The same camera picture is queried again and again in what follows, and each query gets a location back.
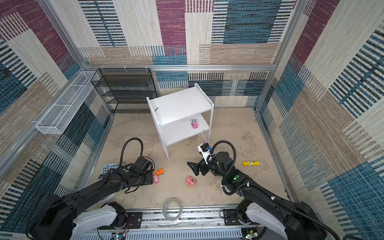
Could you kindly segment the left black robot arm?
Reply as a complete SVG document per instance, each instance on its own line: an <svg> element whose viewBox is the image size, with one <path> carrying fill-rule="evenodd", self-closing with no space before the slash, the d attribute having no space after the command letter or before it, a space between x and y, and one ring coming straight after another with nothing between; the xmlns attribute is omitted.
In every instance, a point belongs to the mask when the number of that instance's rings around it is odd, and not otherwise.
<svg viewBox="0 0 384 240"><path fill-rule="evenodd" d="M99 227L127 227L125 208L116 202L106 204L99 211L87 209L121 190L133 193L139 187L153 184L155 162L139 155L134 163L109 169L103 180L77 192L51 195L39 212L27 224L26 237L30 240L71 240L82 233Z"/></svg>

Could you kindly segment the orange toy car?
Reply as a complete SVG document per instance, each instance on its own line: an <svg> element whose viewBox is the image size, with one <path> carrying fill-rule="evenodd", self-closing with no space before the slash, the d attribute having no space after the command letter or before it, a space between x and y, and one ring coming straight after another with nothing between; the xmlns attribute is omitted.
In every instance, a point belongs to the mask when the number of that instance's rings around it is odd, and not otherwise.
<svg viewBox="0 0 384 240"><path fill-rule="evenodd" d="M160 176L164 174L164 169L158 169L154 172L154 176Z"/></svg>

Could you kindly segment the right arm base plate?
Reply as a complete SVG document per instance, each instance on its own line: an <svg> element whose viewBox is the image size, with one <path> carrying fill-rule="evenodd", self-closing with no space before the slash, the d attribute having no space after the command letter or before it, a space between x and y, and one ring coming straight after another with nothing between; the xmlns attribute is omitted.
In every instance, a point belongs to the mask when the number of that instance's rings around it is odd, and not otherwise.
<svg viewBox="0 0 384 240"><path fill-rule="evenodd" d="M221 209L219 216L224 220L225 226L248 226L256 225L257 223L251 222L248 219L242 220L236 209Z"/></svg>

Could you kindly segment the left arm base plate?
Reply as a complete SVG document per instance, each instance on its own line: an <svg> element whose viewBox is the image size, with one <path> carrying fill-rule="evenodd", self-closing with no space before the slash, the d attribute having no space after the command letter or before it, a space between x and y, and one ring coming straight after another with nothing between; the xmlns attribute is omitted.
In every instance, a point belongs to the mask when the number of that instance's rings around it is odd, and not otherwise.
<svg viewBox="0 0 384 240"><path fill-rule="evenodd" d="M109 226L99 227L100 230L127 230L139 229L142 224L143 212L126 212L118 214Z"/></svg>

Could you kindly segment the pink toy truck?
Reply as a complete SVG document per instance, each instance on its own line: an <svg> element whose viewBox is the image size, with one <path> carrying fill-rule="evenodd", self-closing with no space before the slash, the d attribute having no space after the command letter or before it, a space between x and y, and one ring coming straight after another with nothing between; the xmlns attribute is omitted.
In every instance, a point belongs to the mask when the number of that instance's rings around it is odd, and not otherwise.
<svg viewBox="0 0 384 240"><path fill-rule="evenodd" d="M195 119L192 119L191 125L192 125L193 129L197 129L199 127L199 125Z"/></svg>

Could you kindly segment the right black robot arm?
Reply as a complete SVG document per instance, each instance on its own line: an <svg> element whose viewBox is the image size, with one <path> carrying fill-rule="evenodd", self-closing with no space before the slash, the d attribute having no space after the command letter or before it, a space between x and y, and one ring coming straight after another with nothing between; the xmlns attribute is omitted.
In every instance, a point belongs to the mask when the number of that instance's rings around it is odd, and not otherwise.
<svg viewBox="0 0 384 240"><path fill-rule="evenodd" d="M235 167L237 153L234 145L226 140L212 147L200 144L202 160L188 162L195 176L212 173L221 178L221 188L227 196L243 197L236 208L239 223L261 224L285 240L324 240L328 235L340 237L322 223L306 203L288 201L257 184L250 176Z"/></svg>

